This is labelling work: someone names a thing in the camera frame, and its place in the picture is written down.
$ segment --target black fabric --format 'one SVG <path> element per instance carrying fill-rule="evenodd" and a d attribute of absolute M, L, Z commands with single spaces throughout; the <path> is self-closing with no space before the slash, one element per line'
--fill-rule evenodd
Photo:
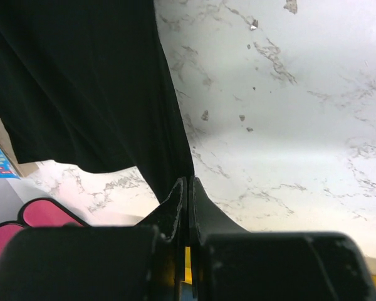
<path fill-rule="evenodd" d="M 152 0 L 0 1 L 0 117 L 19 163 L 194 174 Z"/>

